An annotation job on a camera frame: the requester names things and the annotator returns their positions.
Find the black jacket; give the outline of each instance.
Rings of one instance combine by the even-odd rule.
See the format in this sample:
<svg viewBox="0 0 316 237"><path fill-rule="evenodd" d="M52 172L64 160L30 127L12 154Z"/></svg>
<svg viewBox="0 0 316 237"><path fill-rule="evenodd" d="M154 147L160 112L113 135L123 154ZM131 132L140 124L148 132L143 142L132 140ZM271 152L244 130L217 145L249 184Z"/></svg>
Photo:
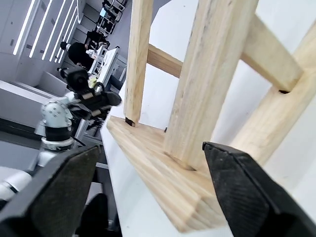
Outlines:
<svg viewBox="0 0 316 237"><path fill-rule="evenodd" d="M83 43L73 43L68 50L68 57L74 64L81 63L87 70L93 64L93 59L86 53Z"/></svg>

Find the wood grain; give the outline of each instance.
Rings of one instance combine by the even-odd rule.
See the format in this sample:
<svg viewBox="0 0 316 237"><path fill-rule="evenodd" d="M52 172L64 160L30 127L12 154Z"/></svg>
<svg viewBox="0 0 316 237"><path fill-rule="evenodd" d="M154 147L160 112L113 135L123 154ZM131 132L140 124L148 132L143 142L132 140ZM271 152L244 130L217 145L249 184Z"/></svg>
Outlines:
<svg viewBox="0 0 316 237"><path fill-rule="evenodd" d="M142 124L131 127L113 116L107 127L180 232L225 224L211 179L182 169L163 153L163 130Z"/></svg>
<svg viewBox="0 0 316 237"><path fill-rule="evenodd" d="M257 0L200 0L180 76L166 153L185 166L205 166L211 138L244 49Z"/></svg>
<svg viewBox="0 0 316 237"><path fill-rule="evenodd" d="M231 143L261 165L279 147L316 94L316 24L303 38L294 57L305 70L294 89L281 94L271 88Z"/></svg>
<svg viewBox="0 0 316 237"><path fill-rule="evenodd" d="M256 15L251 21L241 60L283 91L291 91L303 74L294 57ZM147 63L180 77L182 62L151 44Z"/></svg>
<svg viewBox="0 0 316 237"><path fill-rule="evenodd" d="M142 108L153 1L135 0L132 4L124 115L134 124L139 121Z"/></svg>
<svg viewBox="0 0 316 237"><path fill-rule="evenodd" d="M255 16L241 59L279 90L291 91L303 70L265 24Z"/></svg>
<svg viewBox="0 0 316 237"><path fill-rule="evenodd" d="M177 78L180 77L182 62L151 44L148 48L147 63Z"/></svg>

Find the led light strip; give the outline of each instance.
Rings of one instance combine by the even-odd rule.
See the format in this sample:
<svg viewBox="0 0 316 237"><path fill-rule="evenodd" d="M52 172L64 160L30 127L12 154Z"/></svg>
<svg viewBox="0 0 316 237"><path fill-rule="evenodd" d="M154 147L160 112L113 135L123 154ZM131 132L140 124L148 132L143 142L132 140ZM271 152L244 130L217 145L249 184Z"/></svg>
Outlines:
<svg viewBox="0 0 316 237"><path fill-rule="evenodd" d="M23 35L24 35L26 25L27 25L28 22L29 22L30 15L31 15L31 12L32 12L32 9L33 9L34 4L35 4L35 0L32 0L32 1L31 1L31 5L30 5L29 10L28 10L28 13L26 14L24 23L23 23L23 25L22 25L22 28L21 28L21 31L20 31L18 40L17 40L17 42L16 42L14 51L13 51L13 54L14 54L14 55L16 55L16 54L18 53L18 50L19 50L19 47L20 47L20 44L21 44L21 41L22 41L22 37L23 37Z"/></svg>
<svg viewBox="0 0 316 237"><path fill-rule="evenodd" d="M70 7L69 7L69 10L68 10L68 12L67 12L67 15L66 15L66 18L65 18L64 24L63 24L63 26L62 26L62 28L61 28L61 30L60 30L60 33L59 33L59 36L58 36L58 38L57 38L56 44L55 44L55 46L54 46L53 52L51 53L51 56L50 56L50 59L49 59L49 61L50 61L50 62L53 60L54 53L55 53L56 48L57 48L57 45L58 45L58 43L59 43L59 39L60 39L60 37L61 37L61 34L62 34L62 33L63 33L63 31L64 31L64 28L65 28L66 22L67 22L67 20L68 20L68 17L69 17L69 14L70 14L71 9L73 8L73 4L74 4L74 2L75 2L75 0L73 0L73 2L71 3L71 5L70 5Z"/></svg>
<svg viewBox="0 0 316 237"><path fill-rule="evenodd" d="M73 29L74 29L74 27L75 27L75 23L76 23L76 21L77 21L77 20L78 20L78 16L76 16L76 18L75 18L75 21L74 21L74 23L73 23L73 26L72 26L72 28L71 28L70 32L69 32L69 36L68 36L68 38L67 38L67 41L66 41L66 42L68 42L68 41L69 41L69 38L70 38L70 36L71 36L71 34L72 34L72 32L73 32ZM62 52L62 54L61 54L61 56L60 56L60 59L59 59L58 63L60 63L60 62L61 62L61 59L63 58L64 53L65 53L65 51L63 50L63 52Z"/></svg>
<svg viewBox="0 0 316 237"><path fill-rule="evenodd" d="M77 12L77 7L75 8L75 10L74 10L74 12L73 12L73 16L71 17L71 20L70 20L69 25L68 25L68 27L67 27L67 30L66 30L66 33L65 33L65 35L64 35L63 41L65 41L65 39L66 39L66 37L67 37L68 30L69 30L69 28L70 28L70 26L71 26L71 23L72 23L72 21L73 21L73 19L74 19L74 16L75 16L75 13L76 13L76 12ZM57 62L57 59L58 59L60 53L61 53L61 48L59 48L59 50L58 50L58 54L57 54L57 58L55 59L55 62Z"/></svg>
<svg viewBox="0 0 316 237"><path fill-rule="evenodd" d="M78 19L78 22L79 22L79 3L78 3L78 0L77 0L77 15L78 15L77 19Z"/></svg>
<svg viewBox="0 0 316 237"><path fill-rule="evenodd" d="M46 12L45 12L44 17L43 17L43 19L42 19L42 21L41 21L41 24L40 24L40 26L39 26L38 34L36 35L36 38L35 38L35 41L34 41L34 43L33 43L33 47L32 47L31 53L30 53L30 55L29 55L30 58L33 57L33 54L34 54L36 45L37 45L37 43L38 43L38 41L39 41L40 34L41 34L42 29L43 29L43 26L44 26L44 23L45 23L45 20L46 20L46 17L47 17L47 14L48 14L48 11L49 11L49 9L50 9L50 6L51 6L52 1L53 1L53 0L49 0L49 4L48 4L48 6L47 6Z"/></svg>
<svg viewBox="0 0 316 237"><path fill-rule="evenodd" d="M42 60L45 59L45 56L46 56L47 51L48 51L48 47L49 47L49 45L50 45L51 39L53 38L53 35L54 35L54 32L55 32L56 26L57 26L57 24L58 24L60 15L61 15L61 13L62 13L62 11L63 11L63 9L64 9L65 3L66 3L66 0L63 1L63 4L61 5L61 8L60 8L60 10L59 10L59 13L58 13L58 16L57 16L57 19L56 19L56 22L55 22L53 31L50 33L50 36L49 36L49 39L48 39L48 42L47 42L47 45L46 45L44 54L43 54L43 56L42 56L42 58L41 58Z"/></svg>

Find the white table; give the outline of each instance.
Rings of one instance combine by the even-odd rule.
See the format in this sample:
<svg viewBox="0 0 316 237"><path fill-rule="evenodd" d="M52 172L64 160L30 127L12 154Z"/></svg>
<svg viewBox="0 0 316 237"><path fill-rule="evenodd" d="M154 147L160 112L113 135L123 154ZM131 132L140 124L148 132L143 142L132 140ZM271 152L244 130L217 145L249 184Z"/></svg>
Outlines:
<svg viewBox="0 0 316 237"><path fill-rule="evenodd" d="M196 6L197 0L172 0L161 8L152 24L150 43L183 60ZM315 9L316 1L261 0L257 15L293 51L314 21ZM161 129L168 126L177 84L177 78L147 65L141 123ZM266 80L240 62L212 141L229 144L270 86ZM123 100L124 93L123 87L120 92ZM123 105L112 108L111 115L124 118ZM316 100L310 104L265 166L268 173L297 198L314 220L315 121ZM101 134L124 237L231 236L228 226L189 234L178 233L105 125ZM298 138L302 140L300 147L295 146Z"/></svg>
<svg viewBox="0 0 316 237"><path fill-rule="evenodd" d="M118 52L119 48L114 48L112 50L107 51L104 55L101 64L101 73L97 80L97 82L101 82L104 86L106 86L109 82Z"/></svg>

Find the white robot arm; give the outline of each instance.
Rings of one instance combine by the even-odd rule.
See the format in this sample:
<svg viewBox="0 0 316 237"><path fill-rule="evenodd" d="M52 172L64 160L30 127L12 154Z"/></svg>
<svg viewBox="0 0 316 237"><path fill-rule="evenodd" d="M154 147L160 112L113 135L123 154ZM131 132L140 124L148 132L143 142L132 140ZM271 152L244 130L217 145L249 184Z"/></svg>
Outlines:
<svg viewBox="0 0 316 237"><path fill-rule="evenodd" d="M42 120L35 133L42 136L42 146L39 151L34 170L44 167L60 152L72 148L73 114L78 119L105 118L111 106L121 103L121 98L113 92L95 92L88 86L88 74L81 68L59 69L67 80L67 88L71 90L63 97L52 98L41 107ZM11 170L5 177L0 175L0 209L1 203L9 201L22 190L32 179L28 172Z"/></svg>

